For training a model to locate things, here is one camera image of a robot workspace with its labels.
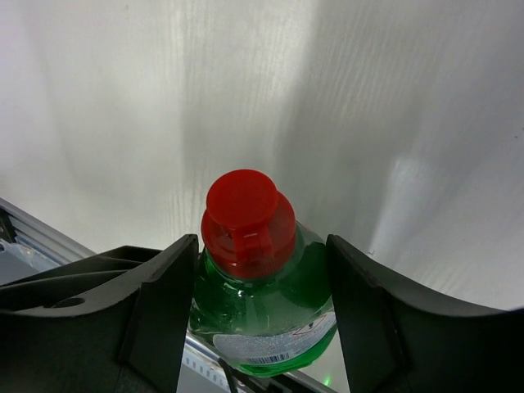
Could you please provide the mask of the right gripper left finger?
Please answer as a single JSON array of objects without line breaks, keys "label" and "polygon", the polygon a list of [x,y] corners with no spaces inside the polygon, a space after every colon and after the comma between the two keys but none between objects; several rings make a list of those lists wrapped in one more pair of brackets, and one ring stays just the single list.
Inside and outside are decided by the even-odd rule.
[{"label": "right gripper left finger", "polygon": [[197,257],[189,234],[3,285],[2,391],[176,391]]}]

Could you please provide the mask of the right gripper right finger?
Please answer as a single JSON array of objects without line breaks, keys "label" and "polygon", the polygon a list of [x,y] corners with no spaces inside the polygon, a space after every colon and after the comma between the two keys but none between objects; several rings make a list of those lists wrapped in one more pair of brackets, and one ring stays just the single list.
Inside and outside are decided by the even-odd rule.
[{"label": "right gripper right finger", "polygon": [[327,269],[352,392],[521,392],[523,311],[425,287],[327,239]]}]

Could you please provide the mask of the green dish soap bottle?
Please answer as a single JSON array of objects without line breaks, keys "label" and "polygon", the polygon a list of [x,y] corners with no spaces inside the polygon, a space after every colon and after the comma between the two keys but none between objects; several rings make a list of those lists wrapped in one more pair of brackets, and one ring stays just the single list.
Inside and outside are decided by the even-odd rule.
[{"label": "green dish soap bottle", "polygon": [[272,377],[311,365],[337,319],[324,240],[265,174],[219,177],[201,219],[188,329],[233,368]]}]

